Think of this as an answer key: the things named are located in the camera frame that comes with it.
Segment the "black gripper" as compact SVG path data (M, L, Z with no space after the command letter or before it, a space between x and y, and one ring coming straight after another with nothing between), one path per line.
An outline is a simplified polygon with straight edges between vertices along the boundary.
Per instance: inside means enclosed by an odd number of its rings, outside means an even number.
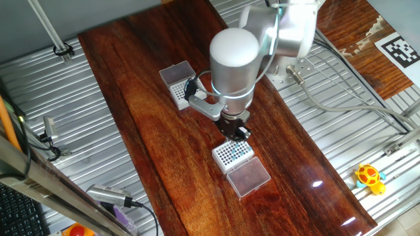
M221 115L217 121L217 127L223 135L229 135L226 139L229 142L237 142L238 136L240 140L246 141L252 134L252 131L246 127L248 117L228 119L224 115Z

